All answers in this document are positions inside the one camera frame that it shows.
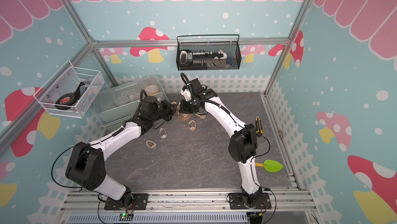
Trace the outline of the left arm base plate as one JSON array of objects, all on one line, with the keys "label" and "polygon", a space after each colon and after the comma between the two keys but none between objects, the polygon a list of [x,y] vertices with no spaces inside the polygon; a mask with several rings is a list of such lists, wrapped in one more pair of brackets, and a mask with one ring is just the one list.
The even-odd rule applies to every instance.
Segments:
[{"label": "left arm base plate", "polygon": [[105,203],[104,209],[106,211],[115,210],[146,210],[148,204],[149,194],[127,194],[123,196],[120,200],[114,200],[108,198]]}]

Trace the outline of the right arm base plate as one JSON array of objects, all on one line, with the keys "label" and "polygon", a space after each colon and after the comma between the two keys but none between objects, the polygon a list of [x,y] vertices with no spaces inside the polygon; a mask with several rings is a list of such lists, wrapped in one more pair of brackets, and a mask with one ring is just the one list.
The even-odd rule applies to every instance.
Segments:
[{"label": "right arm base plate", "polygon": [[248,196],[243,193],[229,193],[226,196],[226,201],[232,210],[270,210],[272,205],[269,194],[262,193],[261,195]]}]

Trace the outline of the cream watch front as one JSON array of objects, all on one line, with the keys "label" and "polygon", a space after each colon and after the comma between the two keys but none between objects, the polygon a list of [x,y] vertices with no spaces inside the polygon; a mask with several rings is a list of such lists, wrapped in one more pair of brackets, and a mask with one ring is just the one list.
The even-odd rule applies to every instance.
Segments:
[{"label": "cream watch front", "polygon": [[159,130],[159,136],[160,136],[161,139],[165,139],[167,137],[167,132],[166,132],[165,128],[161,128]]}]

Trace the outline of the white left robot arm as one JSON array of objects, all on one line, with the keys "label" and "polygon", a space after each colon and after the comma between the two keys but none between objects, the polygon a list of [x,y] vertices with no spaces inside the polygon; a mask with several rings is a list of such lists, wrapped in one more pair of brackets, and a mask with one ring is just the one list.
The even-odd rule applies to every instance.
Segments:
[{"label": "white left robot arm", "polygon": [[90,143],[76,144],[66,169],[66,178],[88,191],[98,192],[128,206],[132,201],[131,190],[107,174],[105,161],[128,142],[170,121],[176,108],[175,103],[159,101],[154,96],[145,97],[133,117],[119,129]]}]

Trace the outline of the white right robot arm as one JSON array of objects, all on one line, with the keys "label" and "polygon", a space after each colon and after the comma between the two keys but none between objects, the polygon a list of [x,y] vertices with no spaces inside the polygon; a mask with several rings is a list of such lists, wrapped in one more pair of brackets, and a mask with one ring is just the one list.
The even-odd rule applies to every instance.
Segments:
[{"label": "white right robot arm", "polygon": [[259,183],[254,171],[257,150],[255,126],[247,125],[238,119],[223,104],[218,94],[213,89],[204,87],[197,78],[189,80],[184,73],[181,73],[181,78],[185,85],[181,90],[184,99],[180,102],[180,111],[198,113],[203,109],[221,124],[230,137],[228,151],[232,159],[238,162],[243,193],[252,196],[259,192]]}]

